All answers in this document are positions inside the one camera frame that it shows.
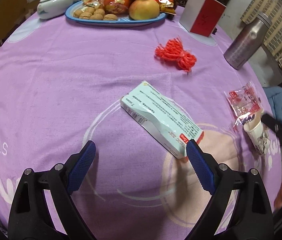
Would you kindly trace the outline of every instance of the red yarn bundle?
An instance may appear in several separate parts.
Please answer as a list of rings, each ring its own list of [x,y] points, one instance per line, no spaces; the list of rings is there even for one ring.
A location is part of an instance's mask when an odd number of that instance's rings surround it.
[[[155,49],[155,55],[168,61],[177,61],[178,66],[186,72],[189,72],[197,61],[194,55],[183,50],[182,41],[179,38],[168,40],[165,47],[160,44]]]

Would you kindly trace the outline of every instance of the blue plate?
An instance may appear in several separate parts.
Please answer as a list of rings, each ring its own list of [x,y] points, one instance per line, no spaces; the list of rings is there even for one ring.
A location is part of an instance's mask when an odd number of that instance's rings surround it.
[[[118,16],[118,20],[117,21],[97,21],[97,20],[84,20],[84,19],[79,19],[79,18],[75,18],[73,17],[73,13],[75,10],[82,8],[82,1],[79,1],[75,4],[73,4],[72,6],[70,6],[66,12],[65,12],[65,16],[68,19],[71,19],[73,21],[76,21],[78,23],[83,23],[86,25],[93,25],[93,26],[103,26],[103,27],[136,27],[136,26],[142,26],[142,25],[147,25],[153,22],[158,22],[161,21],[163,19],[165,19],[165,17],[167,16],[165,13],[160,13],[158,17],[154,18],[154,19],[150,19],[150,20],[132,20],[128,15],[124,15],[124,16]]]

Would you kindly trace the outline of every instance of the stainless steel bottle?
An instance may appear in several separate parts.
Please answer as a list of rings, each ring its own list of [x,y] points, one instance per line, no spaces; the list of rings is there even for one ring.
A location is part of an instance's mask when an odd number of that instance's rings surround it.
[[[224,53],[225,60],[239,70],[262,45],[272,22],[268,16],[259,12],[256,19],[246,25]]]

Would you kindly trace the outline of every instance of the barcode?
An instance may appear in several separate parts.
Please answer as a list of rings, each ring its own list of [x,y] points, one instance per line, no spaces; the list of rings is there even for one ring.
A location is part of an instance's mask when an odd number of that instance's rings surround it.
[[[142,125],[145,121],[147,121],[146,118],[144,118],[143,116],[137,114],[136,112],[134,112],[131,108],[129,108],[127,105],[123,106],[124,110],[128,112],[128,114],[130,116],[132,116],[132,118],[134,120],[136,120],[140,125]]]

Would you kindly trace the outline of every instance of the walnut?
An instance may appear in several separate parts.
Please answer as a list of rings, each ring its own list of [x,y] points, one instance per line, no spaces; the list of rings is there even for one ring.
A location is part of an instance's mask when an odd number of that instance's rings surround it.
[[[91,13],[91,14],[93,14],[94,13],[94,8],[93,7],[86,7],[85,9],[84,9],[84,12],[89,12],[89,13]]]
[[[104,21],[117,21],[117,16],[114,14],[107,14],[103,18]]]
[[[103,19],[103,16],[101,14],[93,14],[90,17],[90,20],[99,20],[99,21],[101,21],[102,19]]]
[[[102,18],[103,18],[104,15],[105,15],[105,11],[103,9],[97,9],[97,10],[95,10],[94,14],[101,14]]]
[[[82,13],[83,13],[82,10],[77,9],[74,11],[73,17],[79,18]]]
[[[81,13],[81,15],[80,15],[80,19],[85,19],[85,20],[88,20],[88,19],[90,19],[90,17],[92,16],[92,14],[91,13],[89,13],[89,12],[84,12],[84,13]]]
[[[98,4],[94,7],[95,10],[97,9],[103,9],[104,10],[104,5],[103,4]]]

